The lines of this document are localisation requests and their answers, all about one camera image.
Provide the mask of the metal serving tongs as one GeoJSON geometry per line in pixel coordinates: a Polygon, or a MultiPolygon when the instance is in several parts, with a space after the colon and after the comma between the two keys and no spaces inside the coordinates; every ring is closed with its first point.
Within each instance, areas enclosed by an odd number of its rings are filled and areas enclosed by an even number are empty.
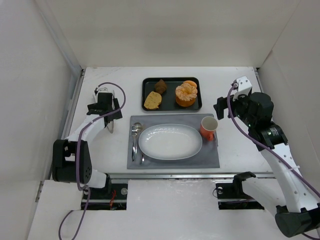
{"type": "Polygon", "coordinates": [[[113,134],[114,133],[114,121],[110,121],[107,125],[106,125],[108,131],[113,134]]]}

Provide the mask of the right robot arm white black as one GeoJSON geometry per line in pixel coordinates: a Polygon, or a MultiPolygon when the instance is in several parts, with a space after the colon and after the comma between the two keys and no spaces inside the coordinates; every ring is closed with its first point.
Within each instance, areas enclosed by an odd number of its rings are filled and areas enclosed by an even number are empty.
{"type": "Polygon", "coordinates": [[[257,147],[272,169],[281,188],[284,203],[276,197],[250,171],[233,177],[233,192],[241,197],[252,197],[273,216],[277,227],[288,238],[320,230],[320,193],[311,186],[298,171],[290,152],[286,135],[282,128],[272,121],[274,103],[269,95],[261,92],[219,97],[213,106],[219,120],[228,117],[234,121],[239,118],[248,132],[238,130],[257,147]]]}

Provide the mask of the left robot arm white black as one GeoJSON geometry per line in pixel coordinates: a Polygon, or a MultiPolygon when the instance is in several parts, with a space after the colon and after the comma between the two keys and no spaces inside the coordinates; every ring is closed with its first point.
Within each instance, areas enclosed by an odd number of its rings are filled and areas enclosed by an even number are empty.
{"type": "Polygon", "coordinates": [[[56,182],[76,183],[80,188],[106,188],[110,177],[93,169],[90,144],[104,129],[113,132],[114,120],[122,118],[114,92],[95,93],[95,102],[87,106],[84,122],[65,139],[53,143],[52,178],[56,182]]]}

